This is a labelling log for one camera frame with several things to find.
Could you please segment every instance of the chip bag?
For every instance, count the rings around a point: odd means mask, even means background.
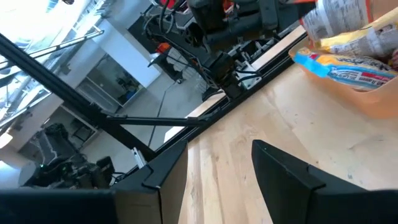
[[[388,57],[398,48],[398,8],[361,30],[322,39],[315,47],[333,54]]]
[[[306,47],[298,50],[293,60],[321,78],[359,91],[377,89],[398,75],[390,66],[371,57],[323,54]]]
[[[373,22],[371,0],[318,0],[300,23],[312,41],[351,32]]]
[[[398,71],[398,49],[392,53],[392,57],[388,63],[394,70]]]

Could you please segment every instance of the gray floor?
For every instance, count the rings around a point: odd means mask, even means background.
[[[197,90],[195,77],[188,78],[182,84],[174,83],[166,74],[161,74],[148,89],[137,95],[137,98],[123,111],[129,116],[156,117],[165,91],[165,99],[160,117],[183,118],[193,111],[201,102],[201,91]],[[125,126],[133,135],[148,145],[153,126]],[[150,143],[152,150],[164,142],[165,133],[171,127],[156,127]],[[127,172],[136,165],[130,150],[117,142],[105,132],[102,132],[90,145],[83,150],[90,161],[96,161],[104,156],[111,156],[115,169]]]

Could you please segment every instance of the black machine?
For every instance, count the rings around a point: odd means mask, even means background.
[[[282,31],[315,8],[314,2],[235,0],[226,11],[226,1],[188,0],[167,9],[169,2],[147,10],[144,33],[175,47],[215,89],[211,92],[220,88],[232,99],[251,87],[243,85],[244,80],[261,78],[256,72],[241,71],[244,67],[236,65],[239,54],[234,46],[251,40],[264,45],[271,39],[279,41]],[[251,75],[239,78],[238,71]]]
[[[167,13],[166,7],[152,7],[146,12],[149,19],[144,30],[147,34],[167,41],[188,58],[196,60],[200,70],[205,70],[203,76],[206,80],[215,83],[227,94],[199,118],[132,118],[104,113],[0,34],[2,56],[68,105],[73,105],[85,118],[124,144],[135,155],[136,151],[143,155],[139,167],[108,189],[1,190],[0,223],[178,223],[187,180],[187,142],[291,65],[293,62],[287,51],[305,38],[305,35],[257,70],[253,76],[261,80],[252,88],[240,85],[241,80],[235,76],[233,59],[221,50],[249,39],[277,39],[275,34],[315,7],[314,3],[289,4],[294,2],[289,0],[235,0],[235,10],[226,14],[221,10],[221,2],[180,1]],[[191,11],[188,14],[181,13],[189,9]],[[180,30],[188,31],[185,37],[189,41],[177,44],[175,40],[181,36]],[[153,151],[121,124],[185,128]],[[252,160],[257,181],[275,224],[398,221],[394,211],[398,200],[396,191],[366,191],[258,140],[253,142]],[[76,166],[69,160],[60,161],[59,164],[55,165],[56,168],[61,168],[57,171],[68,170],[63,173],[62,181],[68,182],[90,174],[81,182],[77,181],[79,186],[89,186],[82,184],[84,182],[90,183],[90,188],[100,188],[97,186],[101,184],[95,181],[98,175],[92,175],[92,169],[79,172],[77,167],[81,166]],[[109,162],[97,163],[96,166],[102,167],[101,171],[107,169],[107,165],[102,164]],[[36,178],[27,178],[25,181],[27,185],[45,185],[39,182]]]
[[[36,133],[40,155],[26,164],[19,176],[20,187],[44,189],[108,189],[116,174],[109,156],[94,163],[69,141],[63,124],[52,124]]]

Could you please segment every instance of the wooden table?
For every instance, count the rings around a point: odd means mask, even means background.
[[[254,66],[302,32],[294,30]],[[213,96],[190,116],[220,98]],[[166,140],[177,132],[171,129]],[[272,223],[252,167],[253,139],[366,189],[398,188],[398,119],[362,115],[293,65],[189,143],[180,224]]]

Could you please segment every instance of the desk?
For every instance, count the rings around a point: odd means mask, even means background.
[[[283,41],[302,32],[299,27]],[[366,189],[398,188],[398,119],[362,115],[315,86],[293,65],[189,143],[180,224],[272,223],[252,167],[253,139]]]

